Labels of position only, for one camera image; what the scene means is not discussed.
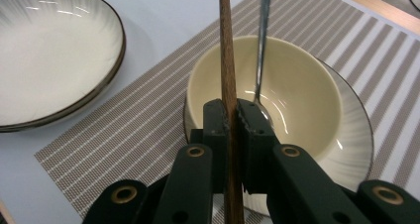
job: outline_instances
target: wooden chopstick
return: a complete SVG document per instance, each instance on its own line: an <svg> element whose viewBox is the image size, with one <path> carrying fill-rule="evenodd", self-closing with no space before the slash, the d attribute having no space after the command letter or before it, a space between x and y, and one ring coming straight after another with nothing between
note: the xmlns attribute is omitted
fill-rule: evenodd
<svg viewBox="0 0 420 224"><path fill-rule="evenodd" d="M244 203L240 170L240 147L236 139L236 80L230 0L219 0L222 101L227 113L230 134L227 149L227 183L225 189L225 223L244 223Z"/></svg>

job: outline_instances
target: woven placemat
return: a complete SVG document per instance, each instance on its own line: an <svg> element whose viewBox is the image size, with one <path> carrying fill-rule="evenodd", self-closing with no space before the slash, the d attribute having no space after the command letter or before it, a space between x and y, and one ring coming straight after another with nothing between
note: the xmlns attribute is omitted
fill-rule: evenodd
<svg viewBox="0 0 420 224"><path fill-rule="evenodd" d="M256 35L259 12L260 0L233 8L234 35ZM374 131L369 178L404 187L420 149L420 43L341 0L271 0L268 35L302 47L347 80ZM186 144L189 72L218 42L217 21L35 154L80 216L116 180L151 184L169 173ZM213 223L223 223L223 198L214 203ZM246 215L247 223L270 223Z"/></svg>

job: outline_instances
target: spoon handle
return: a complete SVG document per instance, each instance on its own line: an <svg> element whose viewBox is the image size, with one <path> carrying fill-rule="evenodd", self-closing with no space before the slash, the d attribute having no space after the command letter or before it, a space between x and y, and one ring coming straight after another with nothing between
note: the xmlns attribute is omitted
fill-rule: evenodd
<svg viewBox="0 0 420 224"><path fill-rule="evenodd" d="M244 224L240 147L236 140L236 80L230 0L220 0L220 43L222 101L228 117L230 133L227 148L227 182L225 187L225 223Z"/></svg>
<svg viewBox="0 0 420 224"><path fill-rule="evenodd" d="M257 81L256 81L256 96L255 98L260 101L262 80L263 80L263 54L265 52L265 38L266 28L268 26L270 0L262 0L261 13L260 13L260 29L259 29L259 51L257 62Z"/></svg>

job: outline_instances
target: cream bowl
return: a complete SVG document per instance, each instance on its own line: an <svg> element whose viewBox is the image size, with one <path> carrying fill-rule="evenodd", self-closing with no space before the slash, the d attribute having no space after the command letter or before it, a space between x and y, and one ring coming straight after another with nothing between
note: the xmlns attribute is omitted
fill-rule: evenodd
<svg viewBox="0 0 420 224"><path fill-rule="evenodd" d="M237 96L249 101L255 95L257 46L255 36L234 39ZM186 113L192 128L203 126L203 105L221 97L220 66L218 45L191 71ZM281 143L300 146L318 161L328 153L340 126L341 99L330 73L311 54L291 43L267 39L262 105Z"/></svg>

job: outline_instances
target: gray placemat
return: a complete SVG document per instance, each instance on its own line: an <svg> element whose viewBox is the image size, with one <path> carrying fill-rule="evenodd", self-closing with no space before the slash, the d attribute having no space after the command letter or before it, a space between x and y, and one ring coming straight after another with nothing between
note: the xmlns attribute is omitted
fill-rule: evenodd
<svg viewBox="0 0 420 224"><path fill-rule="evenodd" d="M259 12L260 0L233 8L234 35L256 35ZM404 187L420 148L420 123L414 119L420 111L420 43L341 0L272 0L268 35L302 47L349 82L374 130L369 178ZM116 180L151 184L169 173L186 144L189 72L218 42L214 22L35 154L80 216ZM216 195L214 203L213 223L223 223L223 198ZM270 223L256 213L246 215L247 223Z"/></svg>

